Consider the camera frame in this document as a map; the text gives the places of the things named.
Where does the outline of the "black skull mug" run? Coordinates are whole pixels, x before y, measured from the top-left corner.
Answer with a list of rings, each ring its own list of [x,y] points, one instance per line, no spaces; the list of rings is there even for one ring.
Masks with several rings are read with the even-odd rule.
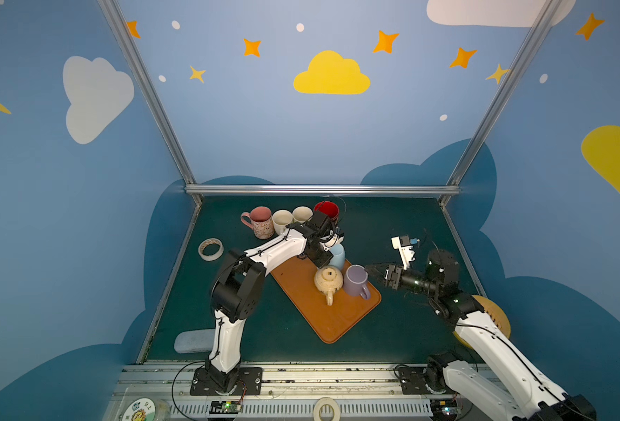
[[[336,203],[331,201],[321,201],[314,207],[315,212],[321,212],[327,215],[333,222],[337,222],[340,216],[340,208]]]

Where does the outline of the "light green mug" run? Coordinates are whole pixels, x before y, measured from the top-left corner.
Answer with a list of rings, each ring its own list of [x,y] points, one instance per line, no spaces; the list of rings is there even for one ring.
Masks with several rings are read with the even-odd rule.
[[[309,219],[311,219],[311,217],[313,217],[314,211],[306,206],[299,206],[296,207],[293,211],[292,211],[292,222],[294,223],[305,223],[307,222]]]

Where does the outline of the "light blue mug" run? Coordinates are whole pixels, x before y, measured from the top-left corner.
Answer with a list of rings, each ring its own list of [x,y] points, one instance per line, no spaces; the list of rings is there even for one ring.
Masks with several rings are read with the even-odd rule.
[[[336,244],[331,249],[332,257],[329,261],[329,266],[337,268],[339,271],[342,271],[346,261],[345,249],[342,244]]]

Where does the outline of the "cream white mug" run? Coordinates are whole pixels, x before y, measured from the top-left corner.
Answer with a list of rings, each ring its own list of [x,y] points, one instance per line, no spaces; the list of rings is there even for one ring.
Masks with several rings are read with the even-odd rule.
[[[277,210],[272,214],[272,222],[276,235],[282,235],[287,226],[294,222],[294,218],[288,210]]]

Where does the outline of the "orange plastic tray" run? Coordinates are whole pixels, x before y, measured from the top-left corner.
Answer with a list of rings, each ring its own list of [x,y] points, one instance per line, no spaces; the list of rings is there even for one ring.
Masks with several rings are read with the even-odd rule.
[[[294,257],[271,274],[318,337],[326,344],[333,344],[375,309],[382,296],[368,282],[369,299],[350,296],[340,289],[334,294],[333,304],[328,305],[326,296],[315,286],[317,271],[310,260]]]

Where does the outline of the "pink ghost mug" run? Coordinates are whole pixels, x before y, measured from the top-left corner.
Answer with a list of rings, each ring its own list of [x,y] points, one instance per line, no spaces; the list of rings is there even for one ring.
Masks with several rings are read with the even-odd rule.
[[[268,207],[259,206],[251,212],[243,212],[240,219],[245,226],[252,229],[259,240],[269,240],[275,234],[272,212]]]

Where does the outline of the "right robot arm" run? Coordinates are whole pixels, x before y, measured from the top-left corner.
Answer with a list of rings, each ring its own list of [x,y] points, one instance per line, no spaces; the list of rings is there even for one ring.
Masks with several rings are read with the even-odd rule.
[[[426,387],[435,393],[454,391],[492,420],[595,420],[593,405],[571,396],[550,380],[497,327],[485,307],[459,286],[460,265],[446,250],[432,250],[420,272],[404,265],[376,264],[369,276],[391,289],[425,296],[437,316],[450,324],[497,375],[496,386],[467,362],[448,351],[427,360]]]

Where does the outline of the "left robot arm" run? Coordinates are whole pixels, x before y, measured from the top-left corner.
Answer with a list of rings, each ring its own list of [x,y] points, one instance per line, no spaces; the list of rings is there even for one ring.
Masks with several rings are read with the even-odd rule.
[[[300,255],[317,268],[325,266],[332,258],[331,247],[342,243],[343,237],[344,231],[328,215],[314,212],[308,221],[286,226],[283,233],[259,247],[229,250],[211,289],[215,338],[203,366],[216,393],[227,394],[236,387],[245,321],[262,297],[264,279]]]

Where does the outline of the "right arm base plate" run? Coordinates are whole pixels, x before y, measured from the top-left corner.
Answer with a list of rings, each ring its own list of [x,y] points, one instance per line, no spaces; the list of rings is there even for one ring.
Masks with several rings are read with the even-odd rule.
[[[448,367],[411,367],[399,364],[393,373],[399,381],[404,395],[461,395],[452,389],[446,380]]]

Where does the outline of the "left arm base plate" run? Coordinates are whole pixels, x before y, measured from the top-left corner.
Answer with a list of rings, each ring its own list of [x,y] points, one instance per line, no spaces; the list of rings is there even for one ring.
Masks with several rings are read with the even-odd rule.
[[[194,372],[189,394],[191,396],[259,396],[263,383],[263,369],[259,367],[234,368],[222,373],[215,368],[198,368]]]

